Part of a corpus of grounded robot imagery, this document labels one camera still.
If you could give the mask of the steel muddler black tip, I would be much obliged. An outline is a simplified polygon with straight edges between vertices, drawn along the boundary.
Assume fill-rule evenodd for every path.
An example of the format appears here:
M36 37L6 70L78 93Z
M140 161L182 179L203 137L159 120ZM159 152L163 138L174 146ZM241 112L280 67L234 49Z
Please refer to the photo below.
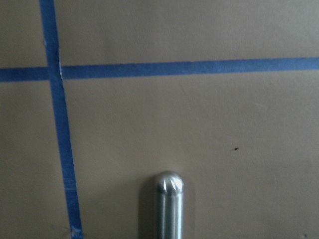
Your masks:
M154 238L183 238L184 181L174 171L155 177Z

